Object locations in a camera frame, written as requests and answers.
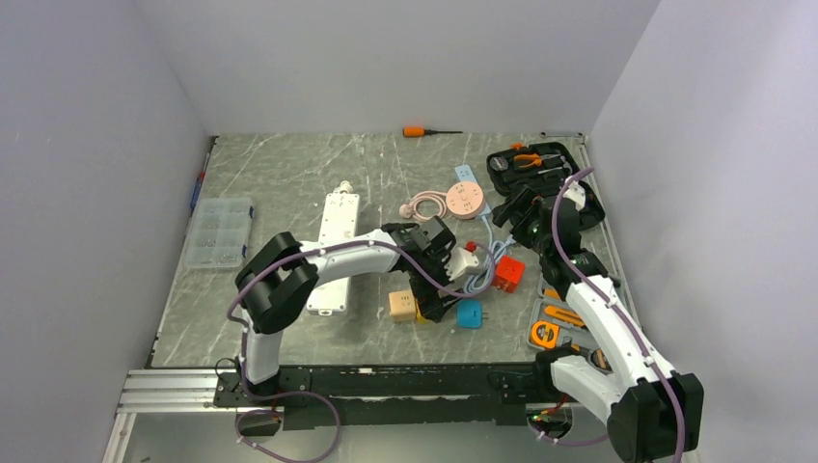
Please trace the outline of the pink round plug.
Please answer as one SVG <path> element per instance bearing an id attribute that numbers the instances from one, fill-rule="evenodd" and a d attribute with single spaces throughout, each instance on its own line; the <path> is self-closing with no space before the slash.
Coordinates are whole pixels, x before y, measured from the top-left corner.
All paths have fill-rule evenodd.
<path id="1" fill-rule="evenodd" d="M 445 204 L 455 218 L 471 220 L 479 216 L 486 207 L 482 188 L 474 181 L 464 180 L 455 183 L 446 193 Z"/>

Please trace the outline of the red cube adapter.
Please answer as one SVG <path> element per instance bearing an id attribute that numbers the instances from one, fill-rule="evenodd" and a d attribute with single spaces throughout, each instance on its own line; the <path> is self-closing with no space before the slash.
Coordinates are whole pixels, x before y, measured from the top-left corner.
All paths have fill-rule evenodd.
<path id="1" fill-rule="evenodd" d="M 496 264 L 492 286 L 507 293 L 514 293 L 523 279 L 526 264 L 509 256 L 503 256 Z"/>

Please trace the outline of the wooden cube plug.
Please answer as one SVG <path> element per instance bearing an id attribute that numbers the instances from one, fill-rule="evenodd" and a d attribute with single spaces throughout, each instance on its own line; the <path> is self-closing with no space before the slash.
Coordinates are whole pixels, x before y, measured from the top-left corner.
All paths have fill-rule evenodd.
<path id="1" fill-rule="evenodd" d="M 390 292 L 389 316 L 395 323 L 414 321 L 417 317 L 417 301 L 411 289 Z"/>

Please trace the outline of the blue power strip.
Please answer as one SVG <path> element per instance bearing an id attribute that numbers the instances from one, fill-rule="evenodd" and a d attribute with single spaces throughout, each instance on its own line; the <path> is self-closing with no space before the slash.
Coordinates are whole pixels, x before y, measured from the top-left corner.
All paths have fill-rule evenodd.
<path id="1" fill-rule="evenodd" d="M 475 176 L 472 168 L 469 165 L 463 164 L 456 166 L 454 168 L 455 176 L 459 181 L 470 181 L 472 183 L 478 184 L 477 177 Z M 477 215 L 478 217 L 485 217 L 491 213 L 491 207 L 487 201 L 484 201 L 483 210 Z"/>

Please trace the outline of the small blue plug adapter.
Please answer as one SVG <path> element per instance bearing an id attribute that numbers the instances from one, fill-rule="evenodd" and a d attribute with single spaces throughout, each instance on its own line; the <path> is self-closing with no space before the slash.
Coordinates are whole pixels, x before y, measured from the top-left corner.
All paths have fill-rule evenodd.
<path id="1" fill-rule="evenodd" d="M 490 315 L 478 300 L 462 299 L 455 305 L 455 321 L 458 328 L 476 330 L 489 318 Z"/>

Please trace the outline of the yellow plug adapter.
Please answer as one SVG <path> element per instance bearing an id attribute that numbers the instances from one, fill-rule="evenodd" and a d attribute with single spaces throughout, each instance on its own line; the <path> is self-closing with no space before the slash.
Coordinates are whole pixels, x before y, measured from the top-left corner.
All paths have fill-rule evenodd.
<path id="1" fill-rule="evenodd" d="M 416 317 L 415 317 L 416 321 L 417 321 L 418 323 L 420 323 L 420 324 L 425 324 L 425 323 L 427 323 L 427 322 L 428 322 L 428 320 L 427 320 L 427 319 L 426 319 L 426 318 L 423 316 L 423 313 L 422 313 L 422 311 L 421 311 L 420 306 L 419 306 L 419 305 L 416 305 L 415 309 L 416 309 Z"/>

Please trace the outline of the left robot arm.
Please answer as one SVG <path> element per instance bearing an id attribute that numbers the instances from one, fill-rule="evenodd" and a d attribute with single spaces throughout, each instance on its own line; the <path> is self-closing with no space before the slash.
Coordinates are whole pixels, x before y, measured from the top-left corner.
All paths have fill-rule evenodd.
<path id="1" fill-rule="evenodd" d="M 279 391 L 283 334 L 312 293 L 334 281 L 365 274 L 404 272 L 422 318 L 439 322 L 448 311 L 442 295 L 452 286 L 454 233 L 435 217 L 424 224 L 389 223 L 329 244 L 276 234 L 235 278 L 238 290 L 228 318 L 242 326 L 239 392 L 255 405 Z"/>

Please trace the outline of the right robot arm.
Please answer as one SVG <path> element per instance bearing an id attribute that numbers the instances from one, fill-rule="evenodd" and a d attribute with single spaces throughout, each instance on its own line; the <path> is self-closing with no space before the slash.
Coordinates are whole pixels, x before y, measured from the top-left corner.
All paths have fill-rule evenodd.
<path id="1" fill-rule="evenodd" d="M 606 363 L 568 346 L 537 355 L 532 389 L 544 400 L 562 393 L 606 426 L 623 462 L 678 462 L 699 442 L 704 388 L 680 373 L 623 307 L 614 280 L 582 241 L 599 218 L 589 191 L 573 182 L 551 196 L 523 186 L 493 213 L 522 246 L 537 252 L 544 280 L 583 321 Z"/>

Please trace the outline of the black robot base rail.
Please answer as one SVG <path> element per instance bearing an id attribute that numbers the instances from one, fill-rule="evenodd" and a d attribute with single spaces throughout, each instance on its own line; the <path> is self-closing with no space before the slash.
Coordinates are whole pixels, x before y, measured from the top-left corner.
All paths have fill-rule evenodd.
<path id="1" fill-rule="evenodd" d="M 333 425 L 556 421 L 578 402 L 549 390 L 532 362 L 372 366 L 283 366 L 271 386 L 244 390 L 233 369 L 216 375 L 222 409 L 275 410 L 286 430 Z"/>

